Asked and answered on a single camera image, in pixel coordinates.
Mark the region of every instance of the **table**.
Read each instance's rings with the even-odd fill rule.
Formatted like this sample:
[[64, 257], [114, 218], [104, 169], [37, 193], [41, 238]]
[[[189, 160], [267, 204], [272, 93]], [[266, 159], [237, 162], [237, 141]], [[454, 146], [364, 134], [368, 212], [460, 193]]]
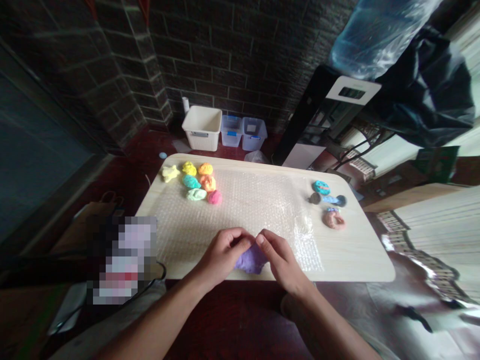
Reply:
[[[214, 171], [232, 170], [264, 174], [270, 176], [297, 177], [292, 191], [308, 197], [312, 192], [311, 184], [315, 180], [325, 181], [332, 189], [332, 195], [342, 194], [346, 196], [348, 203], [341, 209], [341, 214], [347, 223], [345, 230], [332, 230], [328, 228], [319, 216], [318, 205], [309, 204], [306, 201], [306, 211], [310, 212], [313, 238], [321, 256], [322, 270], [306, 271], [306, 275], [312, 281], [328, 282], [391, 282], [395, 278], [395, 270], [385, 249], [374, 232], [370, 222], [363, 212], [360, 204], [355, 199], [347, 182], [338, 175], [319, 173], [315, 171], [301, 170], [289, 167], [258, 164], [247, 161], [230, 160], [216, 157], [190, 155], [177, 153], [169, 156], [163, 166], [177, 165], [180, 167], [186, 161], [194, 165], [210, 163]], [[155, 216], [155, 204], [162, 194], [165, 196], [169, 191], [169, 184], [165, 183], [161, 174], [157, 174], [136, 216]], [[181, 279], [194, 266], [196, 262], [170, 263], [168, 264], [167, 278]], [[263, 271], [261, 275], [245, 274], [243, 271], [234, 270], [229, 280], [274, 280], [269, 271]]]

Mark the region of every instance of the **plastic bag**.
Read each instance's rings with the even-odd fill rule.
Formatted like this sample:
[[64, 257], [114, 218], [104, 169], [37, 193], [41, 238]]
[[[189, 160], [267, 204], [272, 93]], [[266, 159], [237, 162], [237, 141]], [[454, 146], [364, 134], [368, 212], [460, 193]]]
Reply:
[[247, 155], [245, 155], [243, 161], [258, 164], [271, 164], [271, 162], [267, 159], [264, 153], [260, 150], [249, 152]]
[[330, 65], [375, 80], [397, 62], [442, 0], [360, 0], [330, 52]]
[[471, 77], [459, 49], [423, 28], [367, 104], [373, 121], [414, 145], [441, 147], [473, 127]]

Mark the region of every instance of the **plastic water bottle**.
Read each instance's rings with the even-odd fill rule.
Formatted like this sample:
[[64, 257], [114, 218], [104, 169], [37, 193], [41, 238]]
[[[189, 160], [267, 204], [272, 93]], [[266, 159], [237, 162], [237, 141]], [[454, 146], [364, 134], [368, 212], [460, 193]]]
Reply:
[[374, 80], [397, 62], [442, 0], [359, 0], [330, 52], [330, 66]]

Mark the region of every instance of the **left hand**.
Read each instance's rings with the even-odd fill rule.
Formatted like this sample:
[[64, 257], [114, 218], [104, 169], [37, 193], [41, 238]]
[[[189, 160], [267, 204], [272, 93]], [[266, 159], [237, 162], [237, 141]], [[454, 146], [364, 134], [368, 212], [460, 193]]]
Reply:
[[205, 294], [208, 293], [227, 278], [240, 255], [254, 243], [255, 237], [243, 227], [220, 230], [188, 277], [198, 282]]

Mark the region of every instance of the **plastic storage bin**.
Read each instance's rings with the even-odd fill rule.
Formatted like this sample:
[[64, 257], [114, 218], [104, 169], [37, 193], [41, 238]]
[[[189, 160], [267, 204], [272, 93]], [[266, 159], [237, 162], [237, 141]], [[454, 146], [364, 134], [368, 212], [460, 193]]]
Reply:
[[265, 122], [254, 117], [244, 117], [243, 142], [241, 148], [247, 151], [260, 150], [267, 136]]
[[192, 106], [183, 120], [181, 128], [193, 150], [217, 151], [219, 146], [222, 110]]
[[242, 118], [223, 115], [221, 117], [221, 143], [238, 148], [242, 139]]

